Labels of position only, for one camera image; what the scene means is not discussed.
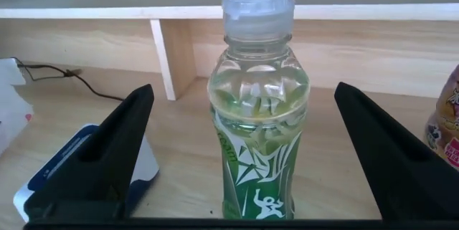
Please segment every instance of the clear plastic cap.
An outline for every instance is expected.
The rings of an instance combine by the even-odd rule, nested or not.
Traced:
[[[280,39],[293,30],[294,0],[223,0],[224,30],[232,39]]]

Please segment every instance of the shelf edge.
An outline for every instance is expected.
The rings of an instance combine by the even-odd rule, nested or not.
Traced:
[[[222,19],[220,6],[0,9],[1,19]],[[459,4],[297,5],[295,19],[459,21]]]

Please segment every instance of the bottle neck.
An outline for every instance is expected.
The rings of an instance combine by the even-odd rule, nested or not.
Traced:
[[[292,35],[288,34],[277,39],[265,41],[256,41],[249,39],[236,39],[229,36],[224,37],[224,41],[228,44],[228,55],[235,59],[275,59],[288,53],[289,47],[287,43],[292,39]]]

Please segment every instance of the bottle on shelf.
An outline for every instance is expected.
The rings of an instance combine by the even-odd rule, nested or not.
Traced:
[[[295,214],[291,186],[311,87],[287,45],[294,8],[294,0],[223,1],[228,48],[207,92],[222,148],[226,219]]]

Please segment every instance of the snack package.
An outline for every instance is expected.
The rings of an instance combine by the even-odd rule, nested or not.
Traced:
[[[451,73],[425,126],[424,142],[459,170],[459,65]]]

